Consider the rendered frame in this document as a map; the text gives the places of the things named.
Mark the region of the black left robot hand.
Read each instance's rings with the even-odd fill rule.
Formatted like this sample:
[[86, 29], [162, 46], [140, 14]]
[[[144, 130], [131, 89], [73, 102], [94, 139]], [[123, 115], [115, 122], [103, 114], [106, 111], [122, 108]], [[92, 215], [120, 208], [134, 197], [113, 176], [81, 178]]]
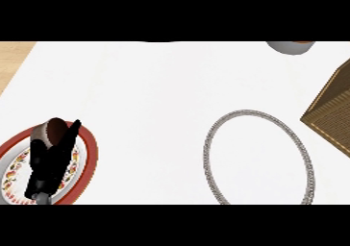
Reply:
[[46, 147], [42, 140], [30, 139], [32, 175], [24, 191], [24, 197], [27, 199], [32, 199], [32, 196], [41, 192], [48, 193], [51, 196], [57, 193], [72, 161], [72, 151], [81, 127], [82, 122], [76, 120], [72, 126], [69, 126], [61, 141], [51, 148]]

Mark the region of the red-rimmed floral placemat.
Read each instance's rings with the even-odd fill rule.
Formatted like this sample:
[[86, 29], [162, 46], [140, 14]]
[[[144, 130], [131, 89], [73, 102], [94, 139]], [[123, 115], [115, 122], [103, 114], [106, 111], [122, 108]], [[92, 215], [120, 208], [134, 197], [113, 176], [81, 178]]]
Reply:
[[[24, 197], [24, 191], [32, 175], [30, 161], [32, 128], [18, 133], [0, 145], [0, 205], [35, 205]], [[72, 151], [72, 161], [66, 169], [58, 191], [52, 195], [55, 205], [73, 204], [81, 197], [97, 166], [97, 142], [94, 135], [81, 127], [76, 145]]]

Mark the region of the brown wicker basket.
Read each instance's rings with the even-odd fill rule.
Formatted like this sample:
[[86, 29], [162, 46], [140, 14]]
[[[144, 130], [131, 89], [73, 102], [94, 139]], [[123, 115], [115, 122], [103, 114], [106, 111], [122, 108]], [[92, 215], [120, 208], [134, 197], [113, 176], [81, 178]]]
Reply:
[[350, 158], [350, 59], [335, 70], [300, 121]]

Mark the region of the grey round bowl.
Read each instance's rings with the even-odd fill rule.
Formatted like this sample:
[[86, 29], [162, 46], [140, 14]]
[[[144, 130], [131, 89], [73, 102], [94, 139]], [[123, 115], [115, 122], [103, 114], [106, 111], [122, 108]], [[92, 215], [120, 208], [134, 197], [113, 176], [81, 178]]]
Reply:
[[310, 50], [314, 41], [268, 41], [267, 45], [282, 54], [301, 55]]

